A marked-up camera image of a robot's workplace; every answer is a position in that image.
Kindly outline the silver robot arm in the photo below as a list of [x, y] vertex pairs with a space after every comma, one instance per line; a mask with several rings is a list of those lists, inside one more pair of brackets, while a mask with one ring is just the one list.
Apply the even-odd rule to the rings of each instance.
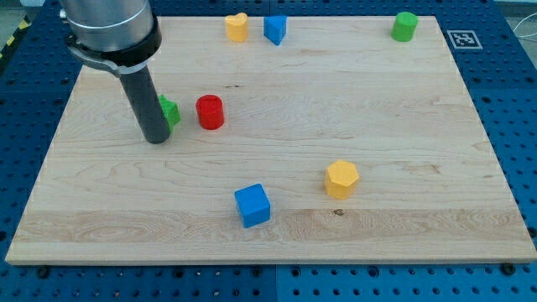
[[162, 43], [149, 0], [61, 0], [65, 43], [83, 65], [116, 77], [136, 73]]

